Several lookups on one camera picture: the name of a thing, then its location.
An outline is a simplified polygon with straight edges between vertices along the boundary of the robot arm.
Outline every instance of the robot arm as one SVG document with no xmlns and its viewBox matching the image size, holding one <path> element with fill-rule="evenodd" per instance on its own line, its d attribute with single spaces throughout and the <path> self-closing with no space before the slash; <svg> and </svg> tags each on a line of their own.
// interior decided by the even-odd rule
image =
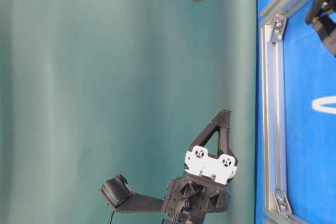
<svg viewBox="0 0 336 224">
<path fill-rule="evenodd" d="M 99 188 L 108 205 L 120 213 L 163 212 L 172 218 L 163 224 L 202 224 L 206 213 L 226 211 L 231 198 L 226 184 L 235 176 L 238 163 L 228 146 L 229 117 L 229 111 L 220 110 L 192 142 L 185 155 L 186 173 L 171 180 L 164 200 L 133 192 L 117 174 Z M 215 132 L 217 155 L 205 148 Z"/>
</svg>

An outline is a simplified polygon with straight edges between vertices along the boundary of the metal corner bracket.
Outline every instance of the metal corner bracket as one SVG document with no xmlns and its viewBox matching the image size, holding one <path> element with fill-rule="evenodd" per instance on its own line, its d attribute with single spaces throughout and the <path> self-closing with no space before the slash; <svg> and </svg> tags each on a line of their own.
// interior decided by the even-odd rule
<svg viewBox="0 0 336 224">
<path fill-rule="evenodd" d="M 260 13 L 264 223 L 307 223 L 293 214 L 287 198 L 283 38 L 287 20 L 308 1 L 271 0 Z"/>
</svg>

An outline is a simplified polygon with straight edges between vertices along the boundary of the black 3d-printed part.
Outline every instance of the black 3d-printed part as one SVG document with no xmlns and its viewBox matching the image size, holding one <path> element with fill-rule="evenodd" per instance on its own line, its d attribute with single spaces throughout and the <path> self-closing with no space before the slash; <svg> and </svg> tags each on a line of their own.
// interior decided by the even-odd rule
<svg viewBox="0 0 336 224">
<path fill-rule="evenodd" d="M 118 174 L 112 179 L 106 181 L 99 190 L 108 204 L 118 208 L 125 200 L 132 196 L 132 192 L 126 186 L 126 179 Z"/>
</svg>

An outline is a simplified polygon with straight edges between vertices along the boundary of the teal curtain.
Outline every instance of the teal curtain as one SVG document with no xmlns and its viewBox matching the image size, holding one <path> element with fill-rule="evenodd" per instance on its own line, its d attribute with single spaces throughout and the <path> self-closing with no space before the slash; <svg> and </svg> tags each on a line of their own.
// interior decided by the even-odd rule
<svg viewBox="0 0 336 224">
<path fill-rule="evenodd" d="M 229 211 L 205 223 L 253 223 L 256 0 L 0 6 L 0 223 L 106 223 L 97 189 L 115 173 L 162 198 L 220 108 L 239 168 Z"/>
</svg>

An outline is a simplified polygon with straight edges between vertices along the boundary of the bolt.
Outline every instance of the bolt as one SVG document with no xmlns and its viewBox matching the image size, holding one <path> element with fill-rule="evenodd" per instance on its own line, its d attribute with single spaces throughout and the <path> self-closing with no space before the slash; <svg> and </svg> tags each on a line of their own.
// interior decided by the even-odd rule
<svg viewBox="0 0 336 224">
<path fill-rule="evenodd" d="M 280 30 L 278 28 L 274 29 L 273 34 L 274 35 L 279 35 L 280 34 Z"/>
<path fill-rule="evenodd" d="M 284 206 L 284 205 L 280 205 L 280 210 L 281 210 L 281 211 L 285 211 L 285 210 L 286 210 L 286 206 Z"/>
<path fill-rule="evenodd" d="M 275 23 L 275 27 L 276 28 L 281 28 L 282 27 L 282 23 L 280 21 Z"/>
<path fill-rule="evenodd" d="M 279 202 L 283 202 L 284 201 L 284 198 L 282 198 L 281 196 L 278 196 L 277 199 L 278 199 Z"/>
<path fill-rule="evenodd" d="M 328 5 L 328 2 L 323 2 L 322 5 L 321 5 L 321 8 L 324 9 L 324 8 L 326 8 L 327 5 Z"/>
</svg>

